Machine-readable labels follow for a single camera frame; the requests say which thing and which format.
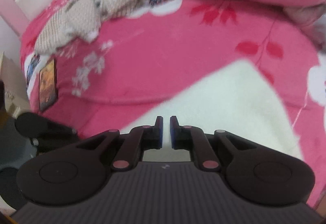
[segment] bed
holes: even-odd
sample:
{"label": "bed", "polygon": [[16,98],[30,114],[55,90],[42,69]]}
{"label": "bed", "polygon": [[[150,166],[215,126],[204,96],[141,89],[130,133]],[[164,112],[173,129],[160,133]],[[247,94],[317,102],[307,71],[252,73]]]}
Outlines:
{"label": "bed", "polygon": [[[164,117],[163,150],[144,159],[188,160],[173,151],[169,117],[222,129],[307,162],[315,206],[326,185],[326,55],[279,8],[248,0],[171,0],[102,24],[35,55],[36,38],[67,0],[15,0],[31,21],[21,66],[31,109],[77,129],[81,138]],[[39,71],[56,59],[58,100],[39,110]]]}

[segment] black object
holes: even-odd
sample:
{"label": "black object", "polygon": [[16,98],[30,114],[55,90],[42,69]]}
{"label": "black object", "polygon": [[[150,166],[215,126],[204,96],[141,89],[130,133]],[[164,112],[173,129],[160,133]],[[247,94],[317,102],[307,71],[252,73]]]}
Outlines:
{"label": "black object", "polygon": [[4,83],[0,80],[0,109],[5,109],[5,102],[4,102]]}
{"label": "black object", "polygon": [[52,151],[79,141],[76,131],[71,127],[31,112],[19,115],[15,127],[22,136],[31,139],[38,152]]}
{"label": "black object", "polygon": [[160,149],[162,124],[163,118],[157,117],[154,126],[135,127],[128,136],[108,130],[38,156],[19,169],[17,184],[25,197],[37,203],[82,201],[103,187],[112,171],[130,170],[144,150]]}
{"label": "black object", "polygon": [[12,222],[0,212],[0,224],[12,224]]}
{"label": "black object", "polygon": [[27,203],[16,183],[17,171],[12,167],[0,170],[0,196],[14,209],[20,209]]}
{"label": "black object", "polygon": [[58,99],[56,59],[53,58],[39,74],[39,109],[44,112]]}
{"label": "black object", "polygon": [[[203,168],[207,163],[215,165],[218,170],[216,153],[224,167],[227,184],[247,200],[270,206],[305,202],[314,187],[313,171],[299,159],[224,130],[216,130],[214,135],[205,136],[197,127],[179,126],[175,116],[170,118],[170,129],[172,147],[190,150],[200,169],[209,170]],[[200,142],[200,145],[197,143],[201,146],[199,150],[193,144],[194,138]]]}
{"label": "black object", "polygon": [[314,174],[304,162],[226,131],[204,134],[172,117],[172,146],[189,150],[192,161],[142,162],[144,150],[162,146],[162,121],[158,117],[155,126],[129,134],[109,130],[28,161],[17,183],[30,202],[13,219],[21,224],[321,221],[305,204]]}

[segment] smartphone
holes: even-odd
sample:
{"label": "smartphone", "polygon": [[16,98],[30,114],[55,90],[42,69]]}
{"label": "smartphone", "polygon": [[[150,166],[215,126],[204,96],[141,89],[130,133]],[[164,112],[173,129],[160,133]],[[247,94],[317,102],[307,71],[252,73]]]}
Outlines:
{"label": "smartphone", "polygon": [[40,71],[40,85],[39,85],[39,106],[40,111],[43,112],[53,105],[58,99],[58,92],[56,89],[56,69],[55,59],[52,59]]}

